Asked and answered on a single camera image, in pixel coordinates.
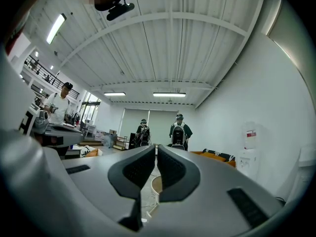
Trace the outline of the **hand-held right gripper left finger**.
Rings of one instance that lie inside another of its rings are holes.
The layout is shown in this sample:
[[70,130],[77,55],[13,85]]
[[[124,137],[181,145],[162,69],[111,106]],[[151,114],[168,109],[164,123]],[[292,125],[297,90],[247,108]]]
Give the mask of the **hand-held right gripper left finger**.
[[142,229],[141,190],[156,159],[154,146],[106,156],[65,159],[69,177],[102,213],[133,232]]

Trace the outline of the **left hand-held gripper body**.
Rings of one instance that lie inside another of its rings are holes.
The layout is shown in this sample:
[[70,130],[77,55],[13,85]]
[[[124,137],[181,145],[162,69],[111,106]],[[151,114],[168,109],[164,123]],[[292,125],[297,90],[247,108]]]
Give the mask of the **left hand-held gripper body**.
[[40,144],[50,144],[51,138],[45,134],[48,124],[47,111],[32,103],[20,124],[19,131]]

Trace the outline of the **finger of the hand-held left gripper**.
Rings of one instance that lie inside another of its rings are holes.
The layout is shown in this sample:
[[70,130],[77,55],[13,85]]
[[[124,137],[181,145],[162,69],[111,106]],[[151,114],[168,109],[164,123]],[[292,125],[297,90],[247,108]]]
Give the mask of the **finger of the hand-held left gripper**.
[[81,131],[68,126],[49,123],[42,135],[43,146],[68,147],[84,140]]

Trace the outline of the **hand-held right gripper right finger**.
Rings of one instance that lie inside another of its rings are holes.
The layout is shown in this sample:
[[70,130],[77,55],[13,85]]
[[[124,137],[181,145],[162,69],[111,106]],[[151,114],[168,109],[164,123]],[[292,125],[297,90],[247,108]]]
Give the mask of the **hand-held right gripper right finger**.
[[160,234],[244,234],[281,210],[275,197],[227,163],[159,146],[158,169]]

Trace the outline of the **orange sofa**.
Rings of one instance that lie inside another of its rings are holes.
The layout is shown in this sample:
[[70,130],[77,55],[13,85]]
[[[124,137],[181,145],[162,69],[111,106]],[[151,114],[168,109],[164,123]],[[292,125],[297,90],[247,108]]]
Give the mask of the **orange sofa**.
[[[207,157],[207,158],[212,158],[212,159],[215,159],[217,161],[221,161],[221,162],[224,162],[224,158],[221,158],[221,157],[217,157],[217,156],[214,156],[214,155],[211,155],[211,156],[206,156],[202,153],[202,151],[191,151],[191,153],[193,154],[196,154],[196,155],[200,155],[200,156],[203,156],[203,157]],[[229,165],[231,165],[232,167],[236,168],[236,160],[235,161],[229,161],[229,162],[224,162],[224,163],[227,163]]]

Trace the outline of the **striped sofa cushion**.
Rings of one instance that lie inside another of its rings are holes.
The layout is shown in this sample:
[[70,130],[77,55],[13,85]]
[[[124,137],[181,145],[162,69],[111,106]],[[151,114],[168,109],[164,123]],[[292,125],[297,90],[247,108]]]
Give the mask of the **striped sofa cushion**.
[[219,151],[214,151],[214,150],[210,150],[210,149],[204,149],[202,151],[202,153],[206,156],[217,156],[217,157],[221,157],[224,158],[224,162],[229,162],[229,161],[235,161],[236,157],[234,155],[230,155],[230,154],[226,154],[226,153],[222,153]]

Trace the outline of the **white water dispenser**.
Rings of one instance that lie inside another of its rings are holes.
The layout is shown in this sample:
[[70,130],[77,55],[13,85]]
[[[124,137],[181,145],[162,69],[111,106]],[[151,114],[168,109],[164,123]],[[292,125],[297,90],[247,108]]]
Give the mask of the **white water dispenser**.
[[239,172],[257,180],[260,168],[260,128],[254,121],[246,121],[242,126],[243,148],[237,155]]

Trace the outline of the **black balcony railing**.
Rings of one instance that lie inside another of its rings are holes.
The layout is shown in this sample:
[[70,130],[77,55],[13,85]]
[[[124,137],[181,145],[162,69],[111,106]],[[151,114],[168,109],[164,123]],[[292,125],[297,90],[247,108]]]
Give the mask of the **black balcony railing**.
[[46,81],[48,84],[52,85],[52,87],[61,90],[63,86],[63,82],[59,80],[54,74],[52,74],[49,70],[43,67],[38,60],[35,60],[31,55],[29,55],[24,64],[33,71],[37,76]]

